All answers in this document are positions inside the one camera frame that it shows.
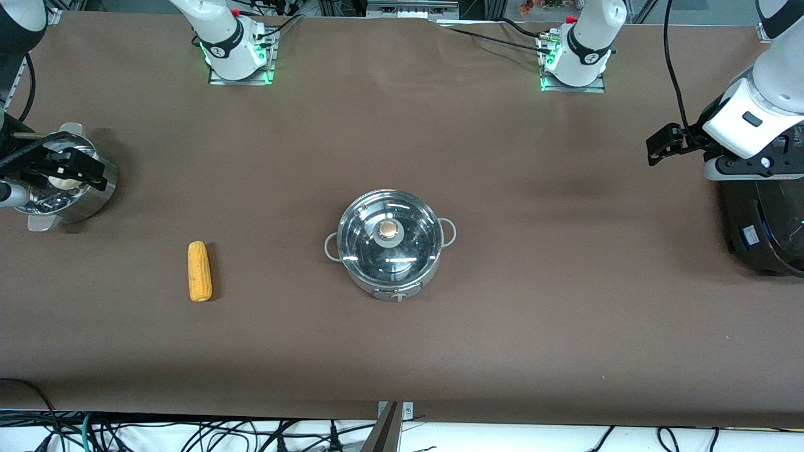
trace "lid knob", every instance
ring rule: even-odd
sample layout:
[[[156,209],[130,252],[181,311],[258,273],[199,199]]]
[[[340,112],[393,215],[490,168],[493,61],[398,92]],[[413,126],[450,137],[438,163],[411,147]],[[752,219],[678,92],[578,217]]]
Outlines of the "lid knob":
[[[391,220],[384,220],[382,223],[379,224],[379,234],[384,239],[393,238],[396,234],[400,231],[399,226],[396,225],[396,222]]]

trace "white floor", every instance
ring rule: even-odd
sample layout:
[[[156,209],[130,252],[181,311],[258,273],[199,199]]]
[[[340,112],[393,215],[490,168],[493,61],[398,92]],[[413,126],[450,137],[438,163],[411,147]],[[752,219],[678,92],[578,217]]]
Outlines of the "white floor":
[[[343,430],[370,421],[338,421],[338,429]],[[260,431],[272,431],[276,422],[256,422]],[[328,421],[302,421],[288,429],[290,434],[329,434]],[[570,425],[491,425],[491,424],[449,424],[436,422],[406,422],[403,426],[400,452],[417,452],[435,446],[433,452],[467,452],[473,450],[491,452],[588,452],[600,440],[606,427]],[[119,436],[133,452],[179,452],[187,439],[196,433],[194,425],[174,425],[169,427],[130,427],[120,431]],[[344,445],[361,442],[370,429],[341,435]],[[713,432],[710,429],[673,429],[679,443],[680,452],[708,452]],[[34,450],[45,438],[43,427],[4,427],[0,428],[0,452],[25,452]],[[311,445],[317,438],[288,438],[286,445],[296,452]],[[255,450],[253,437],[249,438],[250,449],[246,449],[243,438],[225,438],[216,448],[217,452],[243,452]],[[70,452],[82,449],[68,442]],[[204,439],[203,447],[196,446],[193,451],[204,452],[209,446]],[[61,450],[58,439],[53,438],[51,452]],[[271,445],[267,452],[273,452]],[[312,451],[326,450],[326,443]],[[723,429],[715,446],[715,452],[802,452],[804,434],[769,431],[748,431]],[[609,436],[602,452],[662,452],[656,439],[656,429],[646,427],[617,427]]]

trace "glass pot lid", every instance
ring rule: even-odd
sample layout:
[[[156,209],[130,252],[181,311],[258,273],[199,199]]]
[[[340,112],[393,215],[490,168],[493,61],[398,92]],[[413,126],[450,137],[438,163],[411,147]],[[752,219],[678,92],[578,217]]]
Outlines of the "glass pot lid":
[[[443,232],[433,210],[401,190],[377,190],[356,199],[338,224],[343,264],[373,286],[410,285],[436,265]]]

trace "white label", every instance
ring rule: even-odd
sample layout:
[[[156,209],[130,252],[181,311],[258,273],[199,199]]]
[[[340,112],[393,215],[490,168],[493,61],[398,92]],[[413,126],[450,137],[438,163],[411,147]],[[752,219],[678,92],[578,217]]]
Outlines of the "white label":
[[[743,228],[743,237],[745,237],[745,243],[747,243],[748,246],[759,243],[759,237],[757,236],[757,229],[753,227],[753,224],[748,226],[747,228]]]

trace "metal pot held by robot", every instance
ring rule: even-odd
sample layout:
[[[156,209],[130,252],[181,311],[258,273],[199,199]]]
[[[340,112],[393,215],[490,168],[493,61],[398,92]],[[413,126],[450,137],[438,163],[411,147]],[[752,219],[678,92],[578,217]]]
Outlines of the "metal pot held by robot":
[[[98,212],[114,193],[117,166],[69,122],[35,134],[8,114],[0,117],[0,208],[28,214],[28,229],[48,231]]]
[[[442,223],[453,229],[448,242]],[[437,217],[416,196],[402,190],[377,190],[360,196],[343,213],[338,231],[324,241],[324,252],[342,262],[361,289],[381,300],[401,302],[433,279],[441,250],[456,235],[452,221]],[[340,258],[328,248],[335,237]]]

